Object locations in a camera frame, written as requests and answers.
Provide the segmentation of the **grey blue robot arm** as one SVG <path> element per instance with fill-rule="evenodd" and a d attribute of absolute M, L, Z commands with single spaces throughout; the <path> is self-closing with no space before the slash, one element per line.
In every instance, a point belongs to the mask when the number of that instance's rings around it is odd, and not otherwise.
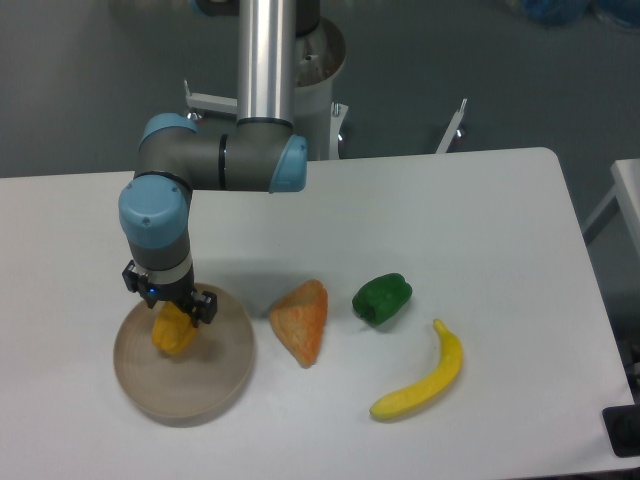
<path fill-rule="evenodd" d="M 197 123 L 174 113 L 150 119 L 133 179 L 118 200 L 132 260 L 122 276 L 148 307 L 174 304 L 190 324 L 209 324 L 217 297 L 197 290 L 188 231 L 196 190 L 299 192 L 308 146 L 294 132 L 294 45 L 299 1 L 197 1 L 208 16 L 239 19 L 236 130 L 200 137 Z"/>

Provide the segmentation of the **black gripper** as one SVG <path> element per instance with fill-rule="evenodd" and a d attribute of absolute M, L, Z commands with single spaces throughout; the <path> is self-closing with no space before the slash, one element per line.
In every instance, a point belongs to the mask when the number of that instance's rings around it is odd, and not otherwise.
<path fill-rule="evenodd" d="M 158 302 L 173 303 L 190 318 L 193 327 L 202 323 L 209 325 L 217 314 L 217 295 L 195 289 L 193 269 L 174 282 L 161 284 L 150 281 L 148 275 L 139 274 L 135 262 L 130 260 L 122 277 L 127 290 L 137 293 L 148 308 L 153 308 Z"/>

